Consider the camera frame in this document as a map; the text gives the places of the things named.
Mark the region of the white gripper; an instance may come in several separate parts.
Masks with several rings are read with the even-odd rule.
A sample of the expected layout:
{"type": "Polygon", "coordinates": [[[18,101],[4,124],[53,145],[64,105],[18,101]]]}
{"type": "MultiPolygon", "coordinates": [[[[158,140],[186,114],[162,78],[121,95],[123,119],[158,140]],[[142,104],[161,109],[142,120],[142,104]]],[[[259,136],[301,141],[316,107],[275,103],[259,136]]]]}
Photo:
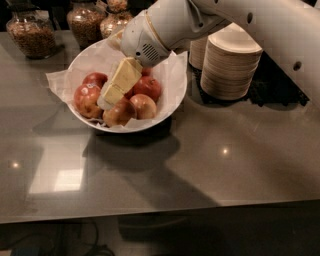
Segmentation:
{"type": "Polygon", "coordinates": [[[126,57],[101,89],[97,104],[103,110],[110,110],[132,89],[142,77],[142,66],[154,67],[171,53],[159,39],[147,13],[134,17],[124,30],[113,32],[107,42],[112,49],[121,49],[126,57]]]}

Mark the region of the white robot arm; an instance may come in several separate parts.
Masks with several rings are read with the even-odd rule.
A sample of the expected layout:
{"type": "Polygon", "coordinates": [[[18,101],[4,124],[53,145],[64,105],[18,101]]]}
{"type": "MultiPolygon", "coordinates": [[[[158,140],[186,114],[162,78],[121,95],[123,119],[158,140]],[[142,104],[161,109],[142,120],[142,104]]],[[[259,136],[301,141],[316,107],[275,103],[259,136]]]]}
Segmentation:
{"type": "Polygon", "coordinates": [[[245,30],[320,106],[320,9],[302,0],[158,0],[109,40],[145,67],[230,23],[245,30]]]}

